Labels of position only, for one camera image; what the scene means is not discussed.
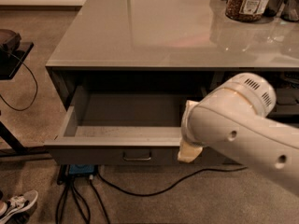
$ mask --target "cable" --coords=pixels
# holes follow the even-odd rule
[[[72,187],[72,193],[73,193],[73,198],[75,200],[75,203],[77,205],[77,208],[81,214],[81,216],[83,217],[85,223],[89,224],[91,222],[91,210],[89,208],[89,205],[87,205],[85,199],[79,194],[79,192],[77,191],[76,187],[75,187],[75,178],[73,179],[72,181],[72,184],[71,184],[71,187]],[[81,206],[79,205],[78,203],[78,197],[76,197],[76,195],[81,199],[81,201],[85,204],[85,207],[87,209],[87,217],[85,217],[84,213],[83,213],[83,210],[81,208]]]
[[[62,223],[62,221],[63,221],[65,202],[66,202],[67,193],[68,193],[69,188],[70,188],[70,182],[68,180],[65,183],[63,194],[61,195],[61,197],[60,197],[60,199],[57,203],[56,213],[55,213],[55,223],[56,224]],[[64,202],[63,202],[63,206],[62,206],[62,209],[61,209],[61,214],[59,216],[59,209],[60,209],[60,205],[61,205],[61,202],[62,202],[63,199],[64,199]]]
[[[65,181],[64,191],[63,191],[63,193],[62,193],[62,195],[59,199],[59,202],[57,203],[57,206],[56,206],[55,223],[56,224],[61,224],[62,221],[63,221],[65,203],[66,203],[68,191],[70,189],[72,191],[72,195],[73,195],[74,201],[76,203],[76,206],[77,206],[81,216],[84,219],[84,222],[89,224],[91,222],[91,210],[89,208],[89,205],[87,205],[86,200],[81,196],[81,194],[76,189],[76,187],[75,187],[75,177],[73,177],[73,176],[69,176]],[[87,210],[87,216],[86,217],[83,213],[83,210],[82,210],[81,206],[78,203],[78,199],[80,199],[86,207],[86,210]]]
[[[103,204],[103,201],[102,201],[102,199],[101,199],[101,196],[100,196],[100,194],[98,193],[98,191],[96,190],[96,188],[95,188],[95,186],[94,186],[94,184],[93,184],[93,181],[92,181],[91,179],[90,179],[90,185],[91,185],[91,187],[92,187],[92,189],[93,189],[93,191],[94,191],[94,193],[95,193],[97,199],[99,200],[99,202],[100,202],[100,204],[101,204],[101,206],[102,206],[102,209],[103,209],[103,212],[104,212],[104,215],[105,215],[107,224],[110,224],[111,222],[110,222],[109,216],[108,216],[108,214],[107,214],[106,208],[104,207],[104,204]]]
[[[100,172],[98,171],[97,174],[98,176],[100,177],[100,179],[102,181],[104,181],[106,184],[108,184],[109,186],[111,186],[112,188],[114,189],[117,189],[118,191],[121,191],[125,194],[128,194],[128,195],[131,195],[131,196],[136,196],[136,197],[151,197],[151,196],[156,196],[156,195],[159,195],[159,194],[162,194],[164,192],[167,192],[169,191],[170,189],[172,189],[173,187],[175,187],[178,183],[182,182],[183,180],[189,178],[189,177],[192,177],[194,175],[197,175],[197,174],[200,174],[200,173],[203,173],[203,172],[206,172],[206,171],[210,171],[210,172],[222,172],[222,173],[232,173],[232,172],[239,172],[239,171],[243,171],[247,169],[247,167],[242,167],[242,168],[238,168],[238,169],[233,169],[233,170],[227,170],[227,169],[216,169],[216,168],[204,168],[204,169],[201,169],[201,170],[198,170],[190,175],[186,175],[186,176],[183,176],[181,179],[179,179],[178,181],[176,181],[175,183],[173,183],[172,185],[170,185],[168,188],[166,189],[163,189],[163,190],[160,190],[160,191],[157,191],[157,192],[153,192],[153,193],[149,193],[149,194],[140,194],[140,193],[133,193],[131,191],[127,191],[125,189],[122,189],[118,186],[116,186],[115,184],[107,181],[106,179],[104,179],[101,175],[100,175]]]
[[[27,65],[26,65],[26,64],[25,64],[19,57],[15,56],[14,54],[12,54],[12,53],[10,53],[10,52],[8,52],[8,51],[6,51],[6,50],[4,50],[2,47],[0,47],[0,48],[1,48],[1,50],[2,50],[3,52],[5,52],[5,53],[11,55],[11,56],[14,57],[15,59],[17,59],[19,62],[21,62],[21,63],[25,66],[25,68],[29,71],[29,73],[31,74],[31,76],[33,77],[33,79],[34,79],[34,81],[35,81],[35,83],[36,83],[36,93],[35,93],[35,96],[34,96],[33,100],[31,101],[31,103],[30,103],[28,106],[26,106],[25,108],[15,108],[15,107],[13,107],[12,105],[10,105],[10,104],[5,100],[4,97],[0,94],[0,98],[3,100],[3,102],[4,102],[8,107],[10,107],[11,109],[13,109],[13,110],[15,110],[15,111],[24,111],[24,110],[30,108],[31,105],[32,105],[32,104],[34,103],[34,101],[36,100],[36,96],[37,96],[37,93],[38,93],[38,84],[37,84],[35,75],[32,73],[32,71],[29,69],[29,67],[28,67],[28,66],[27,66]]]

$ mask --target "floor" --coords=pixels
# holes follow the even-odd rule
[[[33,41],[26,64],[38,82],[31,108],[16,112],[0,101],[1,121],[27,147],[54,139],[65,110],[46,72],[45,64],[77,15],[76,11],[0,11],[0,28],[19,32],[22,41]],[[0,93],[16,107],[30,103],[35,86],[24,67],[11,81],[1,81]],[[0,149],[7,144],[0,140]],[[234,169],[238,166],[218,166]],[[101,166],[100,174],[134,193],[165,189],[203,165]],[[39,193],[37,209],[29,223],[55,223],[55,210],[64,185],[57,185],[59,166],[49,156],[0,159],[0,189],[4,199],[29,189]],[[250,169],[235,173],[203,172],[183,180],[169,191],[136,197],[113,189],[98,177],[93,181],[111,223],[299,223],[299,199]],[[89,182],[78,178],[75,186],[91,209],[91,223],[106,223]],[[68,193],[63,223],[84,223]]]

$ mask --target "shoe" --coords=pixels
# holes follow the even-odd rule
[[[7,201],[7,211],[0,216],[0,224],[5,224],[15,214],[29,210],[35,203],[38,192],[30,190],[23,195],[12,197]]]

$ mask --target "blue power strip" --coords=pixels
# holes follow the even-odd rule
[[[94,174],[94,165],[76,165],[69,166],[68,173],[70,175],[92,175]]]

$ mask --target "desk top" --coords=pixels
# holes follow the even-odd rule
[[[47,67],[299,69],[299,24],[230,20],[221,0],[87,0]]]

